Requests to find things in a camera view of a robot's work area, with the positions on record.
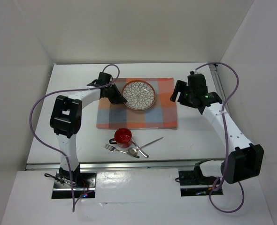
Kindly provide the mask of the silver table knife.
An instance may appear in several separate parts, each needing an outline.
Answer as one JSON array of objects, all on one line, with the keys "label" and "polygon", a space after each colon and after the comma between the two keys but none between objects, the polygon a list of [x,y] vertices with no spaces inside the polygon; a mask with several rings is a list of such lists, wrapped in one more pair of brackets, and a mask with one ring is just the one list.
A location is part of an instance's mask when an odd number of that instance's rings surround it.
[{"label": "silver table knife", "polygon": [[149,158],[149,155],[146,154],[143,150],[140,149],[140,147],[135,143],[134,140],[132,140],[133,145],[137,148],[137,150],[145,157],[145,158]]}]

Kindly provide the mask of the floral patterned ceramic plate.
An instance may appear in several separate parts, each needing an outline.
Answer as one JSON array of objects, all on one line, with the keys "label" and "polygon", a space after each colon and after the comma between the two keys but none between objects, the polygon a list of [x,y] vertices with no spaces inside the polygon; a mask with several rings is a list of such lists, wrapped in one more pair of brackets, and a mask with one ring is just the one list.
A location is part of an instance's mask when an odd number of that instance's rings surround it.
[{"label": "floral patterned ceramic plate", "polygon": [[122,96],[128,101],[124,104],[135,111],[150,108],[156,100],[153,86],[143,80],[133,80],[126,83],[122,89]]}]

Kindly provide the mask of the silver fork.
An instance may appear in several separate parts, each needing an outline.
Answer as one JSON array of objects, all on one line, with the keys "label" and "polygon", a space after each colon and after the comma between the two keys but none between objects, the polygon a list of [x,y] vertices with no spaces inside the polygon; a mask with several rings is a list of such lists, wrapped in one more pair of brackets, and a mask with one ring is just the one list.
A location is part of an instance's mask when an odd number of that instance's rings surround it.
[{"label": "silver fork", "polygon": [[120,152],[120,153],[123,153],[125,155],[128,155],[130,157],[134,157],[134,158],[139,158],[139,156],[134,156],[134,155],[131,155],[130,153],[126,152],[126,151],[123,151],[123,150],[118,150],[116,147],[114,146],[111,146],[109,144],[105,144],[104,145],[104,148],[111,151],[111,152]]}]

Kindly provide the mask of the silver spoon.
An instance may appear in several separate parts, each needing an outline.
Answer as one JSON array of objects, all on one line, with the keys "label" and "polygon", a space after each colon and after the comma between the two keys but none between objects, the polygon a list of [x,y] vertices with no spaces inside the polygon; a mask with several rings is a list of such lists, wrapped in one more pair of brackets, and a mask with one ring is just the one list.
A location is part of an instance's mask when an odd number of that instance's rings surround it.
[{"label": "silver spoon", "polygon": [[[143,148],[148,147],[148,146],[150,146],[150,145],[152,145],[152,144],[154,144],[154,143],[160,141],[161,139],[163,139],[163,137],[158,138],[158,139],[156,139],[156,140],[154,140],[154,141],[151,141],[151,142],[149,142],[149,143],[147,143],[147,144],[141,146],[140,149],[142,150]],[[136,147],[130,147],[130,148],[128,148],[128,152],[129,152],[131,155],[137,156],[139,151],[137,150]]]}]

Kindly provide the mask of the plaid orange blue cloth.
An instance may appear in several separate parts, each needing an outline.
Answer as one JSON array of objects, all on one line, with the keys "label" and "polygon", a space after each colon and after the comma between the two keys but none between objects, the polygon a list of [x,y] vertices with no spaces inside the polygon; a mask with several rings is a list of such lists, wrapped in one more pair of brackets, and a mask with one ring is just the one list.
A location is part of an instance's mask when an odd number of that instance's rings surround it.
[{"label": "plaid orange blue cloth", "polygon": [[99,101],[97,128],[102,129],[176,129],[177,106],[170,101],[173,78],[119,78],[115,85],[127,100],[113,105],[106,98]]}]

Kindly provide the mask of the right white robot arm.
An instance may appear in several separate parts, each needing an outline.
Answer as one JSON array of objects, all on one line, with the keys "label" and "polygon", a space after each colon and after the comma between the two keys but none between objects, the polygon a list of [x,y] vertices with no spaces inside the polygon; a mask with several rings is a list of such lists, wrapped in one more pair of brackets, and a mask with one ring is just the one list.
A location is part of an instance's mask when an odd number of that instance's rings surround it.
[{"label": "right white robot arm", "polygon": [[191,72],[187,82],[178,80],[170,97],[172,102],[198,109],[221,138],[227,153],[224,160],[196,163],[193,178],[199,184],[209,177],[221,178],[229,184],[260,174],[263,147],[254,145],[238,128],[216,92],[209,92],[203,74]]}]

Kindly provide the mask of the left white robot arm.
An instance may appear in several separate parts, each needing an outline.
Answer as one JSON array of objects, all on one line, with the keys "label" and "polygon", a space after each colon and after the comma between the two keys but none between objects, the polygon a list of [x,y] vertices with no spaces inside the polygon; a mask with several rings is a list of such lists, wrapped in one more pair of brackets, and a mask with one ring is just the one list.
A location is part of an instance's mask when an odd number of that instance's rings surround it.
[{"label": "left white robot arm", "polygon": [[76,134],[81,128],[83,108],[101,98],[107,98],[113,105],[127,102],[112,81],[112,75],[100,72],[98,79],[88,84],[85,90],[69,96],[59,95],[55,99],[50,126],[58,139],[59,150],[64,153],[59,174],[70,187],[76,187],[81,181]]}]

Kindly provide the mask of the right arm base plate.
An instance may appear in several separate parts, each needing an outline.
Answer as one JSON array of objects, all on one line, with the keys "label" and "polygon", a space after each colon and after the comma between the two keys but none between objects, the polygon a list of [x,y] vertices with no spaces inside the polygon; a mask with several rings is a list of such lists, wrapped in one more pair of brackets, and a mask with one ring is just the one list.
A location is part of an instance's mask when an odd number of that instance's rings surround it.
[{"label": "right arm base plate", "polygon": [[175,182],[180,185],[181,196],[206,196],[212,191],[216,177],[204,177],[199,168],[179,171]]}]

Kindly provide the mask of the red enamel mug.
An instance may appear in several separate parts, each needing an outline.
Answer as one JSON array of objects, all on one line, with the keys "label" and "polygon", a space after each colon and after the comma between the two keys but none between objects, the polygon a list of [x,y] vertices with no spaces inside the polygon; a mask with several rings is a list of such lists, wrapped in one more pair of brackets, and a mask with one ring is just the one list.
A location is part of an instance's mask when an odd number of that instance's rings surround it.
[{"label": "red enamel mug", "polygon": [[110,139],[109,143],[126,149],[132,145],[132,132],[127,128],[120,128],[116,130],[114,138]]}]

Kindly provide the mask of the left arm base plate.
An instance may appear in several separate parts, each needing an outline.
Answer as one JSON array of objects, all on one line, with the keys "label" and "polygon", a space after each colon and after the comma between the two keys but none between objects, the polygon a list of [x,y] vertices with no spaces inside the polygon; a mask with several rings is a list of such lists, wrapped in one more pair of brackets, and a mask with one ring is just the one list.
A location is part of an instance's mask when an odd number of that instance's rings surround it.
[{"label": "left arm base plate", "polygon": [[[72,198],[69,179],[62,178],[58,172],[55,175],[45,173],[44,176],[54,179],[52,199]],[[83,199],[95,198],[96,177],[97,173],[95,172],[85,172],[80,174],[77,182],[72,182],[75,199],[79,198],[81,195]]]}]

